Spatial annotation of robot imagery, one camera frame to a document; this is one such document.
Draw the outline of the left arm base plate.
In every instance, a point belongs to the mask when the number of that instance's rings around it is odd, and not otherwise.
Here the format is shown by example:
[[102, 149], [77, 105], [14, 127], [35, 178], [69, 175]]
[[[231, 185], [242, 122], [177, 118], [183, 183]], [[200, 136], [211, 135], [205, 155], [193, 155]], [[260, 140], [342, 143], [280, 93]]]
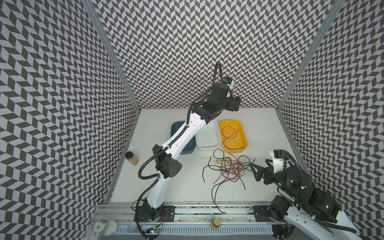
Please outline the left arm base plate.
[[161, 206], [158, 209], [153, 210], [152, 208], [139, 206], [136, 210], [134, 221], [135, 222], [173, 222], [175, 217], [175, 206]]

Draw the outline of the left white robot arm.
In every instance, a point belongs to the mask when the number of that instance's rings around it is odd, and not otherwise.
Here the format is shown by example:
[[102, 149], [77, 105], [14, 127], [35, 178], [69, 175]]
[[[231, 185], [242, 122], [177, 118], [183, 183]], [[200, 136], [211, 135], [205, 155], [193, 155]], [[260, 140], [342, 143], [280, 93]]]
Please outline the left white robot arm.
[[153, 156], [139, 168], [141, 180], [155, 181], [143, 191], [148, 197], [140, 195], [135, 208], [135, 217], [140, 210], [150, 221], [157, 220], [162, 214], [168, 180], [175, 177], [182, 169], [178, 158], [189, 141], [224, 110], [236, 112], [241, 99], [233, 94], [234, 82], [223, 77], [222, 65], [216, 62], [212, 85], [192, 101], [183, 125], [162, 145], [154, 145]]

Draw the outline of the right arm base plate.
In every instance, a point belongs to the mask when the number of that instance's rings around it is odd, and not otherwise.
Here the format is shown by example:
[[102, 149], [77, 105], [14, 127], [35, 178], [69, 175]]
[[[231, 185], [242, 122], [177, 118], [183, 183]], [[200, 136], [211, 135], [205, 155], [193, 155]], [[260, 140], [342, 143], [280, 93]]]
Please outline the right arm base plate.
[[256, 222], [284, 222], [284, 217], [288, 215], [288, 209], [279, 209], [270, 206], [253, 206], [253, 215]]

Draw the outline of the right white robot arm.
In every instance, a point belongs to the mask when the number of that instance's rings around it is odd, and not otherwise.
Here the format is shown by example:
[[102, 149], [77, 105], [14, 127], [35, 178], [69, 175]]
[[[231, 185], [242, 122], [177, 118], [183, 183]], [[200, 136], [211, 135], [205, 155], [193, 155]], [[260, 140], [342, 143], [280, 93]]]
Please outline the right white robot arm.
[[363, 240], [337, 200], [316, 188], [312, 176], [286, 150], [271, 150], [266, 167], [250, 164], [257, 182], [274, 184], [279, 193], [268, 206], [253, 206], [257, 222], [276, 222], [273, 237], [286, 240], [295, 229], [313, 240]]

